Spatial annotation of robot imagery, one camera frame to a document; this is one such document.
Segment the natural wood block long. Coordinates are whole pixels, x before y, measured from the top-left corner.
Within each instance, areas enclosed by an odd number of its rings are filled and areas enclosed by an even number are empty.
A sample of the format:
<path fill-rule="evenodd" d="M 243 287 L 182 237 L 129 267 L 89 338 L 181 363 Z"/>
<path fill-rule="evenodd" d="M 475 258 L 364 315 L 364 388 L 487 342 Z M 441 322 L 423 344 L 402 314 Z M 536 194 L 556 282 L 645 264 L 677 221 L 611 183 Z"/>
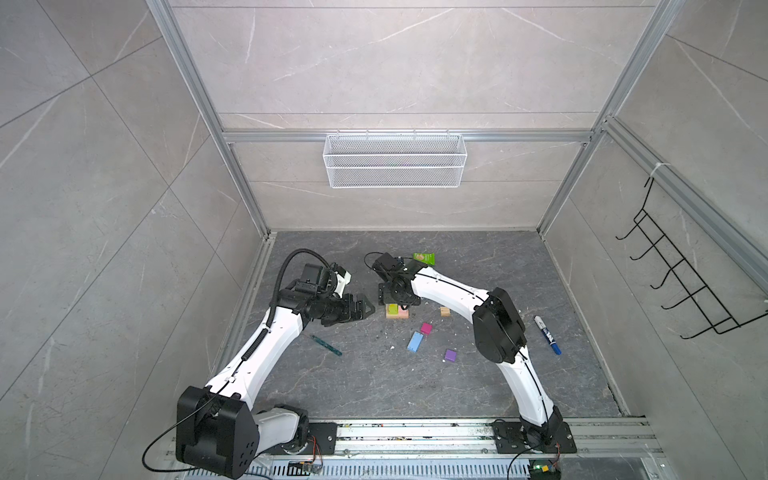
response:
<path fill-rule="evenodd" d="M 388 314 L 387 314 L 387 306 L 388 306 L 388 305 L 389 305 L 389 304 L 387 304 L 387 305 L 385 306 L 385 317 L 386 317 L 387 319 L 407 319 L 407 318 L 409 317 L 409 310 L 408 310 L 408 316 L 403 316 L 403 315 L 399 315 L 399 314 L 397 314 L 396 316 L 390 316 L 390 315 L 388 315 Z"/>

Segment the light blue block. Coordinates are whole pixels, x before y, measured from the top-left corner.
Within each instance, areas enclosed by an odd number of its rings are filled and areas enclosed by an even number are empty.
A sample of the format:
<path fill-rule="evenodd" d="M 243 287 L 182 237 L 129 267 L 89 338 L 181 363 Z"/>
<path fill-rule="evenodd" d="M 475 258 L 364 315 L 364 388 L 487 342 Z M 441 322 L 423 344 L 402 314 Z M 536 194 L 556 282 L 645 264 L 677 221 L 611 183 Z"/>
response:
<path fill-rule="evenodd" d="M 408 342 L 407 350 L 410 352 L 417 352 L 423 340 L 424 335 L 421 332 L 414 332 Z"/>

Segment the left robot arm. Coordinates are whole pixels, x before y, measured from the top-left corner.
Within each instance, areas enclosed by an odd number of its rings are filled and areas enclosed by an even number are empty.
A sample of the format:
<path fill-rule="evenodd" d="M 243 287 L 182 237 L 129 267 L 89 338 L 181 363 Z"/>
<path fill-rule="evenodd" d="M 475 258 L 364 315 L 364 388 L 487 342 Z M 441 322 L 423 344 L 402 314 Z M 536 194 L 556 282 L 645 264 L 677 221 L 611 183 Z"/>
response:
<path fill-rule="evenodd" d="M 165 431 L 175 438 L 175 467 L 153 466 L 143 456 L 143 468 L 158 474 L 206 470 L 238 479 L 273 448 L 302 452 L 310 437 L 307 412 L 280 404 L 256 413 L 255 400 L 308 324 L 350 323 L 374 312 L 365 296 L 346 292 L 350 281 L 345 268 L 311 249 L 291 252 L 278 270 L 265 316 L 245 346 L 205 386 L 190 386 L 179 397 L 177 420 Z"/>

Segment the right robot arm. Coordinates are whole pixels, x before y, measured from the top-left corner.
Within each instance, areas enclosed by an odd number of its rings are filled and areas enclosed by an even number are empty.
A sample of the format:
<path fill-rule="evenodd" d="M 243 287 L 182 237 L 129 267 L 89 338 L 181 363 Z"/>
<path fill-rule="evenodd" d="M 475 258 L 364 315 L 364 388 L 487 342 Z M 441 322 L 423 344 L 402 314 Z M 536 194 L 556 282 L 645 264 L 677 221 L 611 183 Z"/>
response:
<path fill-rule="evenodd" d="M 411 307 L 427 299 L 468 320 L 477 350 L 498 366 L 513 394 L 526 443 L 539 448 L 555 444 L 565 421 L 535 371 L 524 322 L 504 289 L 471 287 L 424 262 L 388 253 L 379 253 L 368 268 L 399 306 Z"/>

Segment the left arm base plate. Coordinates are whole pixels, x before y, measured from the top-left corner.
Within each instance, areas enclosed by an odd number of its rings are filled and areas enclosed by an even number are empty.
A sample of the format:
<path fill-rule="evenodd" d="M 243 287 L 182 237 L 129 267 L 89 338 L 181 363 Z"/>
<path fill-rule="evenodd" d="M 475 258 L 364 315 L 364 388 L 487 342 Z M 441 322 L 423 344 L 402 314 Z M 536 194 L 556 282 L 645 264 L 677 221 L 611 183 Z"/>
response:
<path fill-rule="evenodd" d="M 337 443 L 339 425 L 333 422 L 310 422 L 301 427 L 297 437 L 287 444 L 267 450 L 272 455 L 332 455 Z"/>

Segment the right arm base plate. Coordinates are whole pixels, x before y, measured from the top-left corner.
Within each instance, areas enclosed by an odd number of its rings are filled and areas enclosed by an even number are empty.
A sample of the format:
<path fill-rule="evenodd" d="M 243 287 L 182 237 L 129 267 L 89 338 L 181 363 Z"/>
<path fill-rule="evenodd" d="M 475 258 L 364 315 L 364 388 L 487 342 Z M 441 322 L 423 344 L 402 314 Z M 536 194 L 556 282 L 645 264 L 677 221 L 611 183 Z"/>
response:
<path fill-rule="evenodd" d="M 489 424 L 499 454 L 517 454 L 528 449 L 545 454 L 575 454 L 577 446 L 565 422 L 537 427 L 522 421 L 496 419 Z"/>

